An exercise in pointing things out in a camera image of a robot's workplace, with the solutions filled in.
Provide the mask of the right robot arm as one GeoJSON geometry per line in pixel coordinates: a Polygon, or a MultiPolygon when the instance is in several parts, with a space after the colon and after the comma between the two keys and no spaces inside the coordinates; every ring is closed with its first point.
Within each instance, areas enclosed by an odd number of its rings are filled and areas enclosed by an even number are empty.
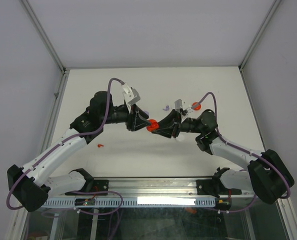
{"type": "Polygon", "coordinates": [[[241,167],[240,171],[228,167],[218,168],[212,176],[210,195],[218,197],[227,190],[236,189],[253,192],[266,204],[277,199],[288,198],[295,184],[278,153],[268,149],[258,151],[240,146],[218,133],[216,114],[207,109],[198,118],[188,117],[172,110],[161,121],[151,120],[147,130],[165,138],[177,138],[180,133],[196,134],[198,148],[211,156],[221,157],[241,167]]]}

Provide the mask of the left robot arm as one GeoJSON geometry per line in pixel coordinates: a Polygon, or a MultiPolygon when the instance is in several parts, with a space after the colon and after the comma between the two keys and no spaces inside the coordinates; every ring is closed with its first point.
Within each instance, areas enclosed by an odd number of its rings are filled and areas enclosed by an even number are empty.
{"type": "Polygon", "coordinates": [[[102,124],[124,123],[131,132],[151,124],[149,116],[136,105],[141,99],[138,92],[126,90],[123,96],[124,103],[114,106],[109,92],[97,92],[56,143],[22,167],[14,164],[7,170],[9,190],[22,207],[34,212],[50,197],[71,195],[74,191],[89,194],[94,190],[94,178],[83,168],[58,177],[50,176],[71,155],[100,135],[104,130],[102,124]]]}

